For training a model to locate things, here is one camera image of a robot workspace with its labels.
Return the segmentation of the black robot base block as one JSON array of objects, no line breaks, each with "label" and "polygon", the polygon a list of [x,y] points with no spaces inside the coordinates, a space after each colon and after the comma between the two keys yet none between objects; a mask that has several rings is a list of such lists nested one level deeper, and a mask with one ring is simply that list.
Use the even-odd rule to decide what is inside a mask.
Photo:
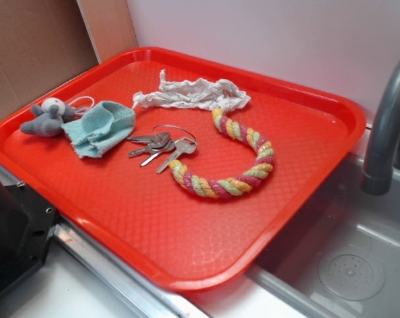
[{"label": "black robot base block", "polygon": [[0,181],[0,298],[43,267],[57,219],[30,186]]}]

